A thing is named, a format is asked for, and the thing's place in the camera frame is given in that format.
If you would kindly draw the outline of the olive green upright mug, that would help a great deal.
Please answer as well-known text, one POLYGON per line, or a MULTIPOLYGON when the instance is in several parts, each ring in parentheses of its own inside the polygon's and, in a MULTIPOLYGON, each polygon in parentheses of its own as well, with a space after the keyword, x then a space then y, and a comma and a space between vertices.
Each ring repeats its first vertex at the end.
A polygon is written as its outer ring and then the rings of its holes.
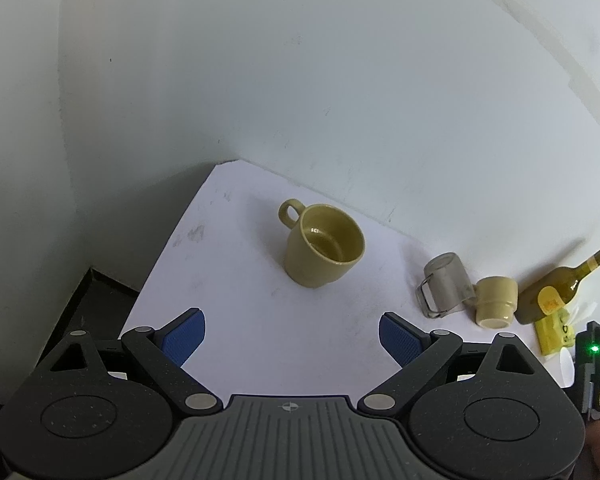
POLYGON ((340 280, 365 254, 361 228, 337 207, 304 206, 290 198, 279 206, 278 218, 290 229, 284 269, 303 287, 319 288, 340 280))

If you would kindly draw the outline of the yellow tissue pack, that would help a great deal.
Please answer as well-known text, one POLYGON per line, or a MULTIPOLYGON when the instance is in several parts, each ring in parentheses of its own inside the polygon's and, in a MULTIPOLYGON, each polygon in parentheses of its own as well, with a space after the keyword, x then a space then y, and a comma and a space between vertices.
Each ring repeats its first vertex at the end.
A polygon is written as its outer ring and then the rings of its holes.
POLYGON ((570 312, 562 308, 534 323, 534 330, 542 356, 551 356, 562 348, 576 343, 576 332, 570 324, 570 312))

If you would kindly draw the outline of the grey translucent plastic mug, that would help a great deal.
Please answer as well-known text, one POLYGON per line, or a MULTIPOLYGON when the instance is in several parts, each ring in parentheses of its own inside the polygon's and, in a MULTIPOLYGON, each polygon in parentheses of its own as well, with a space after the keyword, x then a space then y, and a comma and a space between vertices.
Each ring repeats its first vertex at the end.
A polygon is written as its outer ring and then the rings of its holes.
POLYGON ((476 291, 460 257, 445 252, 424 266, 424 279, 416 287, 416 297, 427 318, 444 318, 472 307, 476 291))

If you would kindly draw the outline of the olive green wine bottle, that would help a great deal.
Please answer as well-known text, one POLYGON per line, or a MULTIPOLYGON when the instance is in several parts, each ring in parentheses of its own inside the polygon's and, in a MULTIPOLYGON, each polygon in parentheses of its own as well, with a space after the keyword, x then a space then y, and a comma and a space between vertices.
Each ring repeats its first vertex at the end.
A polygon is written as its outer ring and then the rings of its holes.
POLYGON ((580 266, 558 266, 518 295, 517 321, 533 324, 564 308, 577 295, 581 282, 600 267, 600 250, 580 266))

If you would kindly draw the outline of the beige ceramic stacking mug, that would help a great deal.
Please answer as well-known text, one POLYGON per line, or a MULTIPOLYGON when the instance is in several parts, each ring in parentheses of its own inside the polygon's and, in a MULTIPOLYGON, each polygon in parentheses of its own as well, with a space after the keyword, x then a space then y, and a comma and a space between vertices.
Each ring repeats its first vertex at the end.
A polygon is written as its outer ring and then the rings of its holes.
POLYGON ((475 284, 475 321, 482 328, 502 330, 513 322, 518 284, 505 276, 489 276, 475 284))

